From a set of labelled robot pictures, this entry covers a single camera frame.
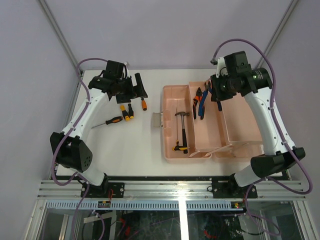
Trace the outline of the long black orange screwdriver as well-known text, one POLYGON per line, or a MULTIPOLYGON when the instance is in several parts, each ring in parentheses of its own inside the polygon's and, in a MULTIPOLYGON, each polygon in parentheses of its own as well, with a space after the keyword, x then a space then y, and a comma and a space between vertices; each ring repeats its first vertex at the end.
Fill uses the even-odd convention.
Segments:
POLYGON ((104 123, 100 123, 98 125, 93 126, 92 129, 97 128, 97 127, 101 127, 104 125, 116 124, 116 123, 121 122, 122 120, 123 120, 122 116, 116 116, 112 119, 106 120, 104 123))

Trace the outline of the orange black pliers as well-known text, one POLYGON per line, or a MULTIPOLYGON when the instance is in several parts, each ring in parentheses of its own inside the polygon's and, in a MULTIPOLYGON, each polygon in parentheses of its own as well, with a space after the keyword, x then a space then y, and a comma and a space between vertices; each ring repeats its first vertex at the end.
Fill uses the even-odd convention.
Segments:
POLYGON ((192 112, 193 112, 193 119, 195 120, 197 118, 197 112, 196 112, 196 108, 197 108, 197 104, 202 100, 202 90, 200 87, 198 87, 195 97, 193 98, 193 105, 192 105, 192 112))

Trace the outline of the blue handled cutting pliers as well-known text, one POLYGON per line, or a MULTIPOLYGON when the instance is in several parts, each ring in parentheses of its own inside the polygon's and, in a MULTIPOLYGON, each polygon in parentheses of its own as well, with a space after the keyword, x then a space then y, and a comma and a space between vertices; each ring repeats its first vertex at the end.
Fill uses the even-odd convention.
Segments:
POLYGON ((211 96, 213 96, 215 100, 217 99, 211 80, 204 83, 204 91, 202 92, 201 100, 199 102, 198 116, 201 120, 203 120, 205 116, 205 101, 209 93, 211 93, 211 96))

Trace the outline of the claw hammer black handle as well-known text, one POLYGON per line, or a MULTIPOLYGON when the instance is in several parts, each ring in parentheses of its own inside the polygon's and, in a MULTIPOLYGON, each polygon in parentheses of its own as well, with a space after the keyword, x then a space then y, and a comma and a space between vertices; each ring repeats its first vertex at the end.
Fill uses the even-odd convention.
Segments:
POLYGON ((185 120, 184 117, 188 117, 190 115, 189 112, 180 111, 177 112, 178 116, 181 117, 181 128, 182 128, 182 146, 186 148, 186 150, 183 151, 184 154, 188 154, 188 143, 187 143, 187 135, 186 135, 186 129, 185 129, 185 120))

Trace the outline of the pink plastic tool box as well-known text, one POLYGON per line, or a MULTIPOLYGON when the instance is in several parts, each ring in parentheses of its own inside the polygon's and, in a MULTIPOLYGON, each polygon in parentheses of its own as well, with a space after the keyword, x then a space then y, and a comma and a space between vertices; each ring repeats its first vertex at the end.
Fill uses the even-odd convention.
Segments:
MULTIPOLYGON (((177 129, 175 113, 192 114, 193 98, 204 83, 191 81, 186 85, 166 85, 162 89, 161 112, 153 113, 153 125, 160 127, 163 139, 163 155, 169 163, 204 162, 209 158, 242 162, 263 153, 262 137, 255 117, 244 98, 237 94, 218 105, 206 98, 204 118, 193 115, 184 119, 188 154, 173 151, 177 129)), ((179 144, 183 145, 182 121, 177 116, 179 144)))

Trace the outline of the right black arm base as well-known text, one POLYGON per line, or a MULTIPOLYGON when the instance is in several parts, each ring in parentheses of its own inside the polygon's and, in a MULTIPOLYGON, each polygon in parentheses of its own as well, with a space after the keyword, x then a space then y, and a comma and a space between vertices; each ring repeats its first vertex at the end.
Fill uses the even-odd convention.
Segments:
POLYGON ((250 185, 238 186, 234 173, 230 176, 215 176, 211 180, 214 199, 244 199, 250 185))

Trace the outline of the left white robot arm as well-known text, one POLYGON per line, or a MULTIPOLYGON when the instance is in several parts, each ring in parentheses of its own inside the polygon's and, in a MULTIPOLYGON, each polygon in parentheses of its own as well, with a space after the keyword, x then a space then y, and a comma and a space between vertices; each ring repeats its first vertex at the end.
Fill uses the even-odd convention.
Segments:
POLYGON ((118 104, 129 104, 133 99, 148 97, 140 73, 135 73, 134 78, 136 85, 125 63, 107 60, 105 69, 89 84, 81 82, 86 92, 82 105, 61 132, 53 132, 50 136, 53 153, 51 177, 57 185, 64 187, 71 182, 57 180, 55 166, 61 165, 73 172, 73 178, 79 177, 84 181, 85 197, 102 198, 111 192, 109 178, 94 163, 93 153, 86 141, 96 115, 112 97, 118 104))

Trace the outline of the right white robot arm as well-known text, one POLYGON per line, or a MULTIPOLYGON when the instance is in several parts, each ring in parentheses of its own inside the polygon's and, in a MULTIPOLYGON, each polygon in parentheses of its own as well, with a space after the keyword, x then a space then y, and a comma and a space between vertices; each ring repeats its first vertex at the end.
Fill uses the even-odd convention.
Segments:
POLYGON ((210 77, 211 101, 222 102, 237 94, 244 97, 257 123, 263 144, 262 155, 252 157, 250 165, 232 174, 228 192, 240 197, 246 186, 272 174, 283 172, 305 156, 303 147, 297 147, 289 136, 275 100, 271 77, 265 68, 253 69, 244 51, 214 60, 216 74, 210 77))

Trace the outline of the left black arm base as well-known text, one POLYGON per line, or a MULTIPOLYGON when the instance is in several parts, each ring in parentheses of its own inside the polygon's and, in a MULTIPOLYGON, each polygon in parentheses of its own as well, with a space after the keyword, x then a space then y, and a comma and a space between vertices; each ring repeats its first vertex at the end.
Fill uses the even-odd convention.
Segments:
POLYGON ((125 191, 124 182, 110 182, 109 177, 105 174, 102 184, 95 186, 89 184, 89 190, 86 198, 123 198, 125 191))

